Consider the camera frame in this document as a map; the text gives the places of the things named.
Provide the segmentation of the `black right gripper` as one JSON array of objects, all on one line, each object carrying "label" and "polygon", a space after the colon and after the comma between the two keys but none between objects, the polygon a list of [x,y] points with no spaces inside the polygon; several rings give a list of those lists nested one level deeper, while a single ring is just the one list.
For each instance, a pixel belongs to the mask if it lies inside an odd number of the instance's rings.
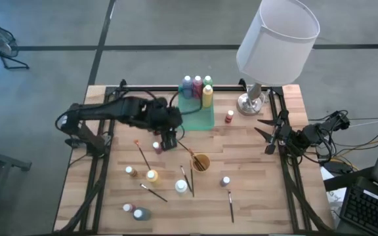
[{"label": "black right gripper", "polygon": [[[258,122],[270,125],[270,126],[275,126],[276,125],[276,120],[264,120],[264,119],[258,119]],[[287,144],[291,138],[291,136],[294,134],[293,129],[290,125],[287,124],[282,124],[280,126],[277,126],[274,130],[274,135],[269,134],[257,127],[254,128],[265,140],[267,143],[274,143],[275,141],[282,142],[283,145]]]}]

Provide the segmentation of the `medium yellow paint bottle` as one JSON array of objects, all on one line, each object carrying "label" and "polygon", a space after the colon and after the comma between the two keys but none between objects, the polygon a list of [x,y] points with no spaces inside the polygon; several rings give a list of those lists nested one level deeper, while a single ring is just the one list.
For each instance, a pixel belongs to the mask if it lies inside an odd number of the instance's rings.
[{"label": "medium yellow paint bottle", "polygon": [[211,85],[204,86],[202,100],[204,109],[209,108],[211,106],[213,101],[213,87]]}]

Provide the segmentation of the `large yellow paint bottle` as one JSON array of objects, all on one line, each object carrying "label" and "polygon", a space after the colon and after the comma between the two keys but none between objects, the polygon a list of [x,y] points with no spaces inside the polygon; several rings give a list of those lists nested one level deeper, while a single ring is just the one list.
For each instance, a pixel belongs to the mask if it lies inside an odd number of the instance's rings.
[{"label": "large yellow paint bottle", "polygon": [[159,182],[159,174],[156,170],[149,170],[146,173],[146,179],[147,179],[147,181],[149,181],[153,184],[158,183]]}]

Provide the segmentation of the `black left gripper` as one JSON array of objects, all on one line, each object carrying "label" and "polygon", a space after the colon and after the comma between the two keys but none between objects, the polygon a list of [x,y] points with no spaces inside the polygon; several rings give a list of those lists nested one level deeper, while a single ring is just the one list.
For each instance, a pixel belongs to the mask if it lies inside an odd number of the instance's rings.
[{"label": "black left gripper", "polygon": [[[182,124],[182,114],[179,108],[168,106],[167,100],[150,100],[146,104],[146,122],[152,130],[170,130]],[[161,148],[167,151],[177,147],[177,132],[175,130],[161,133]]]}]

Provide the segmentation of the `yellow plastic cup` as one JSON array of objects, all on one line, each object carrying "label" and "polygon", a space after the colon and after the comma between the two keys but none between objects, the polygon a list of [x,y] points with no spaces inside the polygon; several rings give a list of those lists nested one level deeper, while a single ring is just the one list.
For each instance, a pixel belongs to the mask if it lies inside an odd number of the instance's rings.
[{"label": "yellow plastic cup", "polygon": [[191,161],[193,161],[193,169],[197,172],[206,172],[209,167],[211,166],[211,161],[209,159],[208,156],[204,155],[204,154],[196,154],[196,157],[199,159],[199,161],[202,163],[202,165],[204,166],[205,168],[205,171],[199,171],[197,166],[194,164],[194,159],[193,157],[191,158]]}]

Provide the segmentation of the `periwinkle paint bottle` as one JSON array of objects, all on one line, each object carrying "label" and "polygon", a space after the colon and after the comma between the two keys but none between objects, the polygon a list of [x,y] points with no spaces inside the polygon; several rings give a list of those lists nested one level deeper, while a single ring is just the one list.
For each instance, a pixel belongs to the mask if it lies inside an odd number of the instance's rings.
[{"label": "periwinkle paint bottle", "polygon": [[192,79],[189,75],[185,75],[184,79],[182,80],[182,91],[183,96],[186,99],[190,99],[192,97]]}]

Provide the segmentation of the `large white paint bottle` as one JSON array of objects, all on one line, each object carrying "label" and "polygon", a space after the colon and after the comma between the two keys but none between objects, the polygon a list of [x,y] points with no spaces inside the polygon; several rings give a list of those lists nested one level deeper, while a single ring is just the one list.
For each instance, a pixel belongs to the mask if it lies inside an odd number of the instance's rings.
[{"label": "large white paint bottle", "polygon": [[184,194],[188,191],[188,184],[186,180],[177,180],[175,183],[175,191],[178,194]]}]

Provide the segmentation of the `silver lamp with white shade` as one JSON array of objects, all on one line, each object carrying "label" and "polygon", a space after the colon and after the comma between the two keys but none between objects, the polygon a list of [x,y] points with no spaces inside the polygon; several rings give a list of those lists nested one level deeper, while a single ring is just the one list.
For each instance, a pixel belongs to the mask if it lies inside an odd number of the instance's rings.
[{"label": "silver lamp with white shade", "polygon": [[240,73],[255,81],[238,98],[238,111],[258,114],[264,104],[262,86],[294,82],[319,34],[318,19],[299,0],[262,0],[236,53]]}]

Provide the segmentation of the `gray paint bottle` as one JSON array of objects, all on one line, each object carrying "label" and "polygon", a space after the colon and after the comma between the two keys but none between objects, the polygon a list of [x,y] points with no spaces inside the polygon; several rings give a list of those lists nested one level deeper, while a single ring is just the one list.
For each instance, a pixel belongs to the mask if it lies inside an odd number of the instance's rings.
[{"label": "gray paint bottle", "polygon": [[152,217],[151,210],[143,207],[138,207],[133,212],[133,218],[137,221],[148,221]]}]

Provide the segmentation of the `teal plastic bin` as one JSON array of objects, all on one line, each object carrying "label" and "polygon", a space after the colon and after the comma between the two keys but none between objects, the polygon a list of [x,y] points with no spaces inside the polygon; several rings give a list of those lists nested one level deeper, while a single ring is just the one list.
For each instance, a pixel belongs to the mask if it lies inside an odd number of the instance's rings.
[{"label": "teal plastic bin", "polygon": [[[176,97],[177,107],[181,113],[194,111],[200,108],[199,98],[186,98],[183,93],[182,85],[178,86],[179,94]],[[214,115],[214,103],[211,102],[211,106],[208,108],[202,108],[201,110],[183,115],[182,126],[185,131],[189,130],[211,130],[215,126]]]}]

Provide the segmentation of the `black keyboard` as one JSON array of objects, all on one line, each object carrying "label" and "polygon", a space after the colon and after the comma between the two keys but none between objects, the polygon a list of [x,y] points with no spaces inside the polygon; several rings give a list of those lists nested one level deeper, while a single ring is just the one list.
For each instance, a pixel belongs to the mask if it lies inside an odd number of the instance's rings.
[{"label": "black keyboard", "polygon": [[340,218],[378,236],[378,186],[350,186],[346,190]]}]

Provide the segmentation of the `medium red paint bottle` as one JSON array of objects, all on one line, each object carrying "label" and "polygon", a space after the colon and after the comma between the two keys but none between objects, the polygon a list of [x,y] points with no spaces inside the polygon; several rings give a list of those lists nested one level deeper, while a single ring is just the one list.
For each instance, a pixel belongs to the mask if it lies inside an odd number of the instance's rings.
[{"label": "medium red paint bottle", "polygon": [[203,81],[202,81],[202,78],[197,75],[194,77],[193,81],[192,81],[192,88],[193,88],[193,95],[194,95],[194,98],[201,98],[203,92]]}]

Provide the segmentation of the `thin black paintbrush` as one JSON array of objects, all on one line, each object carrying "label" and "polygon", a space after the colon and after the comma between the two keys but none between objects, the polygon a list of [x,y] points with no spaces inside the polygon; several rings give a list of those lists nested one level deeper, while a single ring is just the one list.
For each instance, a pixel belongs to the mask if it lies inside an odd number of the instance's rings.
[{"label": "thin black paintbrush", "polygon": [[191,187],[192,187],[192,197],[195,197],[194,193],[194,175],[193,175],[193,161],[190,161],[190,177],[191,177]]}]

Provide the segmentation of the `black paintbrush gold ferrule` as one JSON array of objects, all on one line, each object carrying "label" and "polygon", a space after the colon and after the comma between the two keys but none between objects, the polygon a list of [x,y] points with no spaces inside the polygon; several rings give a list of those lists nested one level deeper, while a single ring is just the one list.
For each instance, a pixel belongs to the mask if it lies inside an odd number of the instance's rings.
[{"label": "black paintbrush gold ferrule", "polygon": [[177,142],[191,155],[191,157],[195,157],[195,153],[188,147],[186,147],[180,140],[177,140]]}]

